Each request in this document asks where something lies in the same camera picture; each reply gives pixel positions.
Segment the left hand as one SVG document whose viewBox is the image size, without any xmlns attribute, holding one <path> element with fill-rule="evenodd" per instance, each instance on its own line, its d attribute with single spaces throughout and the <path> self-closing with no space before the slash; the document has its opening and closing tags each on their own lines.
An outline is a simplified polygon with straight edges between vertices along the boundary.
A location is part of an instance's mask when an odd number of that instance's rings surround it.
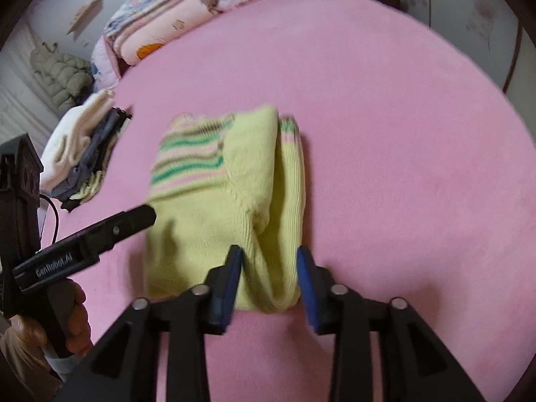
<svg viewBox="0 0 536 402">
<path fill-rule="evenodd" d="M 24 294 L 4 312 L 18 346 L 63 382 L 93 347 L 85 301 L 81 286 L 65 279 Z"/>
</svg>

